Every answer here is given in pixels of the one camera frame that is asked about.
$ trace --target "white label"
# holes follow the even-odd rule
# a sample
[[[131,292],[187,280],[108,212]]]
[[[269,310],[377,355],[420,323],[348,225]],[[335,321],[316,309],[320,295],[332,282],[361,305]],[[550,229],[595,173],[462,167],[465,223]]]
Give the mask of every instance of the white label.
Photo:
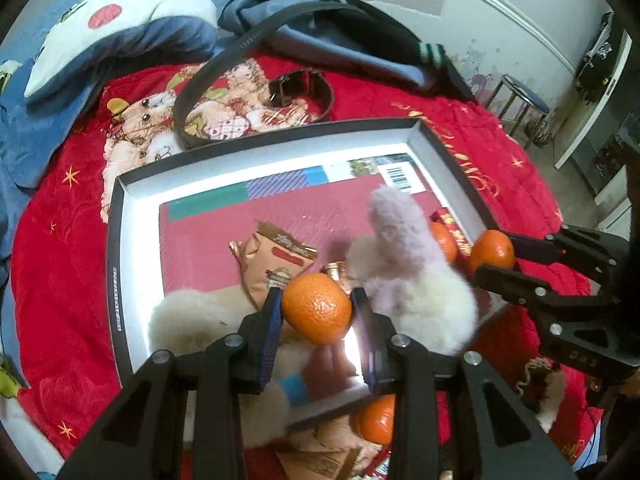
[[[382,164],[378,166],[378,171],[389,187],[395,187],[409,194],[426,191],[410,162]]]

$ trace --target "purple fur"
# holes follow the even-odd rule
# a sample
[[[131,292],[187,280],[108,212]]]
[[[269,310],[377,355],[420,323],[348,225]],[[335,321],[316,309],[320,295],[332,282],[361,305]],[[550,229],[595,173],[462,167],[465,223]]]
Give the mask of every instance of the purple fur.
[[[431,264],[445,261],[422,209],[409,194],[386,186],[372,192],[369,223],[381,253],[399,268],[417,274]]]

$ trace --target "green stripe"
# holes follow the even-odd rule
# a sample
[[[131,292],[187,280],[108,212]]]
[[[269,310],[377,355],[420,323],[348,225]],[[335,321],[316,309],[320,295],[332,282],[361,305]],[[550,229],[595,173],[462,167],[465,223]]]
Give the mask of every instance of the green stripe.
[[[168,203],[169,222],[199,215],[220,209],[228,205],[239,204],[249,200],[245,182],[230,186],[210,189],[191,196],[185,196]]]

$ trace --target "door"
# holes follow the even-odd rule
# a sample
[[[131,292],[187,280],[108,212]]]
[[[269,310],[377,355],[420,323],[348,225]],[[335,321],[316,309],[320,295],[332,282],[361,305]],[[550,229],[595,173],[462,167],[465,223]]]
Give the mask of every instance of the door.
[[[587,102],[583,100],[578,102],[575,109],[558,130],[558,133],[554,137],[554,160],[556,170],[559,170],[562,167],[582,142],[584,137],[587,136],[587,133],[589,133],[593,123],[595,123],[605,104],[609,101],[609,97],[620,79],[622,69],[625,67],[626,59],[629,56],[629,51],[631,51],[631,43],[631,38],[626,32],[624,32],[622,35],[620,50],[618,52],[618,58],[616,59],[616,65],[613,69],[613,73],[611,74],[609,86],[607,87],[606,92],[604,92],[602,99],[597,103],[587,104]]]

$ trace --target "tangerine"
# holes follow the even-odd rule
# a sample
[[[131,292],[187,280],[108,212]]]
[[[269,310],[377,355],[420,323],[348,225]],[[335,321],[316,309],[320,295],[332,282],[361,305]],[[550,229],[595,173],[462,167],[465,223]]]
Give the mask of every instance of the tangerine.
[[[281,309],[293,330],[316,345],[337,343],[351,325],[351,300],[322,272],[291,280],[282,293]]]
[[[429,230],[440,246],[440,250],[443,252],[447,261],[450,264],[455,262],[458,257],[458,246],[446,226],[440,222],[431,222],[429,224]]]
[[[516,256],[509,237],[501,231],[489,229],[482,233],[471,248],[469,269],[476,273],[482,264],[494,265],[503,269],[513,269]]]
[[[396,396],[388,395],[351,415],[351,427],[364,440],[387,446],[394,436]]]

